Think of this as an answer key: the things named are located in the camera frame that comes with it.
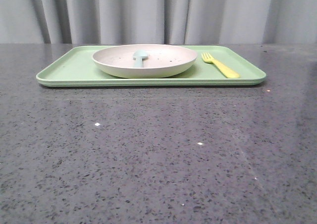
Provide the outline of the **cream white round plate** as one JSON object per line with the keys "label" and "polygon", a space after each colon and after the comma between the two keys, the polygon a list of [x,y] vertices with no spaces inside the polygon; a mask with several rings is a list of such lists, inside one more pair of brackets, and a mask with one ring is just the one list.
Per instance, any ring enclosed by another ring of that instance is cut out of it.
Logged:
{"label": "cream white round plate", "polygon": [[[134,53],[144,50],[148,57],[143,66],[135,66]],[[188,48],[173,45],[134,44],[106,48],[95,52],[92,60],[103,72],[121,78],[164,78],[188,70],[198,57]]]}

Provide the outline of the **yellow plastic fork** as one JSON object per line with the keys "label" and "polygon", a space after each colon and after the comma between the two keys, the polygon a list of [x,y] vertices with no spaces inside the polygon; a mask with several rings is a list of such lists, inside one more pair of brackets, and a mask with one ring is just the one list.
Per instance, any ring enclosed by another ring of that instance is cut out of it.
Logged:
{"label": "yellow plastic fork", "polygon": [[202,53],[201,57],[205,63],[213,64],[226,78],[240,78],[236,71],[215,59],[210,53]]}

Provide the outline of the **light blue plastic spoon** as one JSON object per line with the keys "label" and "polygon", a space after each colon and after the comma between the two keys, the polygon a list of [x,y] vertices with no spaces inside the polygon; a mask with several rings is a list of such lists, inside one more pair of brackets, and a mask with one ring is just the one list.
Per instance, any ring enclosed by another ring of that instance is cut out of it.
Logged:
{"label": "light blue plastic spoon", "polygon": [[149,54],[145,50],[137,50],[133,54],[135,60],[133,67],[134,68],[143,68],[143,60],[147,59]]}

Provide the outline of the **light green plastic tray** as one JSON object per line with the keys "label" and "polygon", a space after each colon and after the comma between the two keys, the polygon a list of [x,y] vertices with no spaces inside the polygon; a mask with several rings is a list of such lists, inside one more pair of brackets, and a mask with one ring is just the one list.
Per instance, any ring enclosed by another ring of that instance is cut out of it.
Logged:
{"label": "light green plastic tray", "polygon": [[226,78],[213,65],[199,57],[185,72],[168,78],[118,78],[97,68],[93,53],[104,46],[79,46],[71,49],[36,76],[47,87],[117,87],[117,86],[251,86],[265,81],[266,73],[227,47],[189,46],[198,54],[210,53],[235,70],[240,78]]}

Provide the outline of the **grey pleated curtain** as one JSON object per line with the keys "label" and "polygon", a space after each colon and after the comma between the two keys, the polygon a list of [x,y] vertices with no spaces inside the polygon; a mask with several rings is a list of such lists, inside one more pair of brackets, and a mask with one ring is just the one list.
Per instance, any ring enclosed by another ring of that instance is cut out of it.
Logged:
{"label": "grey pleated curtain", "polygon": [[0,0],[1,43],[317,41],[317,0]]}

